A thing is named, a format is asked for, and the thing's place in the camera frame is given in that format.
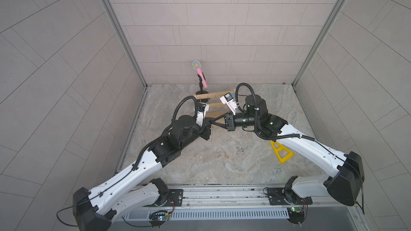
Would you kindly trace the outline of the wooden jewelry display stand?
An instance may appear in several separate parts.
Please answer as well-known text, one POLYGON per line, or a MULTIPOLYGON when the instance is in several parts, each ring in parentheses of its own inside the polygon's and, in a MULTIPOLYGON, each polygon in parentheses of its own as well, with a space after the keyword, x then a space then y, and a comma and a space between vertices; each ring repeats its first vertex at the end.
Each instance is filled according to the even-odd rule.
POLYGON ((235 89, 224 92, 207 93, 199 95, 195 94, 194 97, 200 102, 204 102, 205 99, 208 99, 206 104, 209 105, 209 110, 206 113, 206 117, 216 118, 222 114, 231 112, 230 108, 226 104, 223 104, 220 100, 220 98, 226 95, 227 93, 234 94, 235 89))

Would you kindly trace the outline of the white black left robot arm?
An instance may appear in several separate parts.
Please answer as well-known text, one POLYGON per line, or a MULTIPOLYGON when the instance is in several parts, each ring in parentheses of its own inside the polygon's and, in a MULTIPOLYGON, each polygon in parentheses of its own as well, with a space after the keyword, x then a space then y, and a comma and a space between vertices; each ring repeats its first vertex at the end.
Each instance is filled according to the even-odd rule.
POLYGON ((147 205, 163 205, 169 188, 158 178, 135 189, 145 178, 167 166, 196 139, 208 140, 211 118, 209 105, 194 96, 185 97, 176 107, 171 124, 140 151, 136 161, 111 179, 90 190, 82 187, 73 195, 70 207, 81 231, 107 231, 117 219, 147 205))

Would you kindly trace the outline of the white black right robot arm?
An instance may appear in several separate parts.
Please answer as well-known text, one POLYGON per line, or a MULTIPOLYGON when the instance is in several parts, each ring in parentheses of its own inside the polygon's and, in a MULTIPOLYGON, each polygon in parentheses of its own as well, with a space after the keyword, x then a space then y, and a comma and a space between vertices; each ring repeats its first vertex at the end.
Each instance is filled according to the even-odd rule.
POLYGON ((247 87, 250 91, 241 107, 236 93, 227 92, 220 97, 222 104, 231 112, 223 115, 223 128, 234 131, 241 127, 244 131, 254 133, 258 138, 269 141, 272 145, 279 142, 316 164, 324 171, 323 175, 307 178, 292 176, 283 190, 276 194, 286 203, 296 205, 312 196, 330 196, 345 206, 358 205, 364 208, 363 183, 365 174, 362 158, 355 152, 347 154, 333 149, 317 139, 310 137, 285 119, 270 114, 264 99, 255 94, 247 83, 240 83, 237 88, 247 87))

